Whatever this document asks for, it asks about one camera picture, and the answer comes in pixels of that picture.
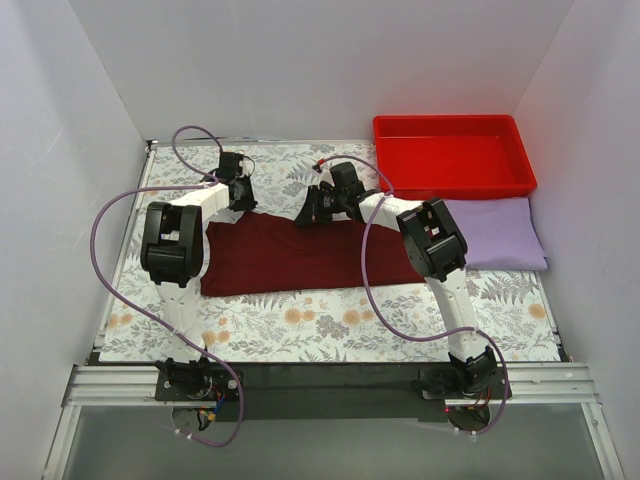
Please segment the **dark red t shirt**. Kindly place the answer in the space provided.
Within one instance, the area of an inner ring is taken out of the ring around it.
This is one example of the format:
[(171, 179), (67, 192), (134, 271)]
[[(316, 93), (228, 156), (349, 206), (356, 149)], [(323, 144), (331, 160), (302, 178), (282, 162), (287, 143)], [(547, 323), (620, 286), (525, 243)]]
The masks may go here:
[(205, 297), (360, 287), (365, 226), (347, 220), (299, 227), (246, 212), (234, 224), (210, 223)]

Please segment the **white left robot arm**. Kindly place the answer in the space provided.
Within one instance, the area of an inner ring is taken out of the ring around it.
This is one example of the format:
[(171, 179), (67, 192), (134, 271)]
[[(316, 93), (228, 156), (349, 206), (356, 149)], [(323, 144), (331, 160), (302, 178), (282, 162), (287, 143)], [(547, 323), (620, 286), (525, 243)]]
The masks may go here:
[(169, 358), (158, 364), (168, 385), (200, 400), (213, 389), (201, 353), (205, 342), (196, 327), (197, 278), (204, 263), (209, 220), (221, 213), (244, 212), (257, 206), (251, 175), (255, 162), (236, 152), (223, 152), (219, 165), (205, 175), (201, 187), (169, 202), (152, 202), (146, 210), (141, 266), (156, 287), (170, 327)]

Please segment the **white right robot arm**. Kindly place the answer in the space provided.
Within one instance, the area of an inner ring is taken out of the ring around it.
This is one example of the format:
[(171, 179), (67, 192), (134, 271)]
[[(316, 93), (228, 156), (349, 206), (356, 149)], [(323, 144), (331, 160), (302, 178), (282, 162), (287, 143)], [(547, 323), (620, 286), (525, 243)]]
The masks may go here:
[[(336, 214), (364, 224), (360, 268), (366, 295), (378, 319), (392, 334), (406, 341), (426, 343), (442, 338), (448, 341), (450, 366), (445, 369), (442, 393), (469, 398), (488, 393), (501, 356), (493, 340), (479, 330), (466, 288), (468, 245), (444, 201), (438, 198), (404, 200), (395, 197), (393, 189), (367, 190), (353, 163), (372, 167), (370, 163), (351, 155), (335, 155), (329, 159), (341, 162), (328, 170), (323, 169), (324, 159), (312, 166), (318, 180), (308, 187), (295, 224), (328, 224)], [(367, 273), (368, 237), (374, 225), (396, 231), (402, 237), (411, 267), (435, 296), (445, 325), (443, 333), (410, 336), (383, 317)]]

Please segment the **red plastic bin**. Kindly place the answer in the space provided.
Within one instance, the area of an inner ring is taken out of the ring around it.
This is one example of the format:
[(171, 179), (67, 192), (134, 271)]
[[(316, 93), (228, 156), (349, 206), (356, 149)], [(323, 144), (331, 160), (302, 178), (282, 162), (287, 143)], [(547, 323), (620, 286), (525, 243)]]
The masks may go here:
[(403, 199), (526, 197), (537, 188), (509, 115), (376, 116), (373, 134), (381, 188)]

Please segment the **folded purple t shirt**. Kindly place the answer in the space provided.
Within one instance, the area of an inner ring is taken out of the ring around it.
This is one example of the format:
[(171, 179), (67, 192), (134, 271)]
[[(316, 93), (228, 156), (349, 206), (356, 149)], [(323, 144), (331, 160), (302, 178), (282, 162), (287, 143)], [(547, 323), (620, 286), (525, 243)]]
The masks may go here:
[(467, 242), (468, 269), (548, 268), (527, 198), (445, 200), (445, 204)]

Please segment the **floral table mat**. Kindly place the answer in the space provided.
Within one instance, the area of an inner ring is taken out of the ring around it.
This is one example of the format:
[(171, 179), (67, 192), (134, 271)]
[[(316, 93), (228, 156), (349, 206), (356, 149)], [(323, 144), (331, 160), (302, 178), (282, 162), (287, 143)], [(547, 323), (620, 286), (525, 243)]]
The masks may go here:
[[(369, 142), (245, 143), (254, 160), (258, 211), (293, 218), (313, 181), (313, 161), (354, 155), (371, 165)], [(357, 165), (368, 187), (372, 167)], [(154, 362), (166, 358), (172, 336), (157, 323), (160, 298), (142, 270), (143, 225), (136, 222), (115, 285), (99, 358), (103, 362)], [(510, 362), (559, 359), (555, 323), (539, 277), (531, 271), (471, 271), (467, 275), (479, 325)], [(383, 317), (404, 334), (429, 337), (443, 331), (435, 298), (423, 284), (371, 290)], [(447, 359), (444, 338), (410, 342), (387, 330), (361, 288), (286, 291), (263, 295), (200, 298), (198, 331), (206, 346), (227, 362), (423, 362)]]

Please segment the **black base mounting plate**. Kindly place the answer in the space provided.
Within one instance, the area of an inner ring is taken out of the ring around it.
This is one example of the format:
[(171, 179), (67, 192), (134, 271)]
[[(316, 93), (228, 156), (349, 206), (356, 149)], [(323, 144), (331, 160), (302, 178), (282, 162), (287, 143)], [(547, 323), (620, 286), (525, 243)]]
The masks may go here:
[(207, 359), (155, 364), (155, 400), (210, 408), (217, 420), (343, 420), (413, 418), (444, 422), (446, 404), (484, 412), (511, 395), (502, 369), (479, 391), (466, 388), (445, 362), (236, 363)]

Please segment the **aluminium frame rail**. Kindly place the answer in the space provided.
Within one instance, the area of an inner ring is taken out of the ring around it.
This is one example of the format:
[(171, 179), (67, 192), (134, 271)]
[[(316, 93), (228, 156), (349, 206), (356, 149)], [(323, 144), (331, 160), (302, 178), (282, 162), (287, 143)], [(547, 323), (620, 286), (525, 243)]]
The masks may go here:
[[(413, 418), (217, 420), (197, 442), (195, 409), (155, 400), (151, 366), (74, 369), (44, 467), (47, 479), (620, 479), (623, 470), (588, 368), (515, 363), (507, 404), (455, 431)], [(211, 440), (233, 437), (221, 449)]]

